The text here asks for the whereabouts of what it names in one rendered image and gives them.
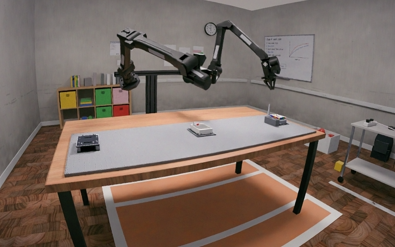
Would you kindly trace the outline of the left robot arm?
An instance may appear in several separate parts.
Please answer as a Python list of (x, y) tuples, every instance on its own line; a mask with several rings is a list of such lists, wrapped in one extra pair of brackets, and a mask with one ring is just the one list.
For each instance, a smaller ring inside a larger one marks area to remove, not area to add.
[(217, 27), (217, 36), (216, 36), (213, 59), (207, 68), (208, 70), (212, 71), (212, 74), (213, 74), (213, 70), (217, 70), (219, 74), (222, 73), (221, 55), (222, 55), (222, 47), (223, 47), (224, 35), (226, 30), (231, 30), (260, 58), (260, 60), (262, 61), (261, 62), (262, 69), (266, 68), (264, 69), (265, 75), (280, 74), (281, 69), (280, 69), (278, 58), (276, 56), (268, 57), (268, 54), (266, 52), (264, 52), (255, 42), (253, 42), (231, 21), (227, 20), (221, 22), (217, 24), (216, 27)]

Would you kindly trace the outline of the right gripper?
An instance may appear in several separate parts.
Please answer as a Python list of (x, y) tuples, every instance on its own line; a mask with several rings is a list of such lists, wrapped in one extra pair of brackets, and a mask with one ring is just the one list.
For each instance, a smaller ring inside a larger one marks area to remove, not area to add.
[[(211, 73), (212, 73), (211, 70), (207, 70), (207, 74), (208, 74), (209, 76), (211, 75)], [(218, 76), (217, 76), (217, 75), (218, 75)], [(216, 84), (217, 79), (218, 79), (219, 77), (220, 77), (220, 74), (218, 73), (218, 71), (213, 70), (213, 74), (212, 74), (212, 78), (211, 78), (212, 84)]]

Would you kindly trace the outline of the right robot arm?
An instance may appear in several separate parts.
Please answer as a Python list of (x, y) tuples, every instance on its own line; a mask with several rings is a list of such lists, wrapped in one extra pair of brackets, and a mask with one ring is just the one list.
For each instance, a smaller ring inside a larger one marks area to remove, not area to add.
[(131, 73), (134, 72), (135, 66), (130, 59), (130, 49), (134, 48), (142, 49), (171, 63), (174, 67), (178, 68), (186, 83), (194, 84), (204, 90), (208, 90), (211, 86), (212, 80), (207, 74), (207, 69), (200, 68), (206, 60), (205, 54), (193, 53), (191, 55), (173, 50), (147, 39), (145, 33), (128, 27), (119, 32), (117, 37), (120, 40), (121, 49), (121, 63), (117, 71), (122, 77), (120, 81), (123, 88), (138, 81), (136, 75)]

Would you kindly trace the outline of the white tube rack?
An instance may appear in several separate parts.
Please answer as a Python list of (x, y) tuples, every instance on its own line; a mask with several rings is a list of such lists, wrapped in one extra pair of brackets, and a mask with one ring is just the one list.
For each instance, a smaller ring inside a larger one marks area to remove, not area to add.
[(191, 124), (191, 130), (193, 130), (195, 133), (198, 133), (199, 135), (203, 134), (210, 134), (210, 132), (212, 133), (212, 128), (210, 128), (209, 126), (203, 124), (203, 123), (199, 123), (199, 126), (197, 127), (197, 124), (195, 124), (195, 126), (193, 126), (193, 124)]

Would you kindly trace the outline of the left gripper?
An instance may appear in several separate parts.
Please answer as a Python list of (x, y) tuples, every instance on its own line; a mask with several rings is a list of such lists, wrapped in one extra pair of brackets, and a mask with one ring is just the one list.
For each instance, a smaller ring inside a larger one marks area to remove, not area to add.
[[(264, 69), (266, 69), (266, 68), (264, 68)], [(264, 72), (264, 69), (263, 69), (263, 72)], [(276, 81), (276, 75), (265, 75), (265, 72), (264, 72), (264, 77), (262, 77), (261, 79), (265, 79), (265, 80), (263, 80), (263, 82), (268, 86), (268, 88), (270, 89), (270, 90), (274, 90), (274, 85), (275, 85), (275, 81)], [(273, 86), (272, 86), (272, 81), (273, 81)], [(268, 85), (268, 83), (269, 83), (269, 85)]]

